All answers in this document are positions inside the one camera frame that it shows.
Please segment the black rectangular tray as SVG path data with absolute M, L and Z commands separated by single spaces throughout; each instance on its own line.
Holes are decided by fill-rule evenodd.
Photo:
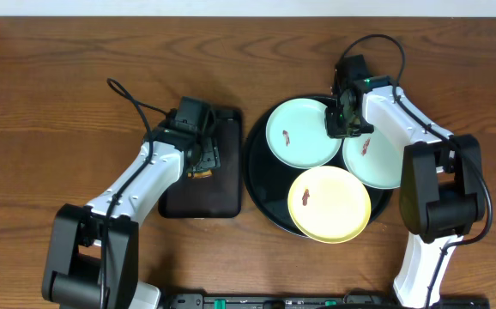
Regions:
M 184 176 L 170 186 L 158 203 L 161 216 L 232 218 L 240 212 L 242 115 L 236 109 L 221 109 L 216 116 L 213 138 L 221 165 L 208 177 Z

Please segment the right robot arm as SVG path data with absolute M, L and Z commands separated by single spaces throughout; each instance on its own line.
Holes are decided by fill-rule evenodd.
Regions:
M 337 77 L 331 91 L 326 130 L 342 139 L 345 167 L 365 185 L 400 191 L 408 243 L 396 298 L 409 308 L 435 305 L 455 247 L 490 218 L 480 144 L 436 125 L 388 76 Z

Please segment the yellow plate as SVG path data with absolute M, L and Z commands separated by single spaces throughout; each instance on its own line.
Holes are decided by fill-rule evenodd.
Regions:
M 358 236 L 372 212 L 365 186 L 353 174 L 332 166 L 314 167 L 300 174 L 289 189 L 287 209 L 304 235 L 326 244 L 340 244 Z

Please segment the light green plate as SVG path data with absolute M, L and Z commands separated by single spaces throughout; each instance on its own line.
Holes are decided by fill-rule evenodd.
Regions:
M 364 185 L 389 190 L 401 184 L 402 156 L 377 129 L 342 143 L 346 168 Z
M 326 105 L 314 99 L 296 98 L 281 103 L 269 116 L 266 142 L 282 163 L 299 169 L 322 166 L 333 159 L 342 144 L 325 128 Z

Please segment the green and orange sponge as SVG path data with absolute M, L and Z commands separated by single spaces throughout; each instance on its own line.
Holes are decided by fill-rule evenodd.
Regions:
M 204 179 L 212 176 L 211 170 L 206 170 L 203 172 L 187 173 L 187 177 L 190 179 Z

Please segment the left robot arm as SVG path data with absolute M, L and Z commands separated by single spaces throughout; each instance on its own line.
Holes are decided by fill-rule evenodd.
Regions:
M 160 290 L 138 278 L 139 228 L 186 174 L 219 166 L 213 136 L 151 132 L 124 173 L 85 206 L 56 214 L 41 293 L 62 308 L 156 308 Z

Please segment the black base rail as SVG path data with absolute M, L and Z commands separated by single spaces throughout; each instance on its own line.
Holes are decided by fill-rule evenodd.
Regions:
M 342 297 L 166 296 L 158 309 L 312 309 L 312 308 L 402 308 L 400 303 L 378 294 L 355 293 Z

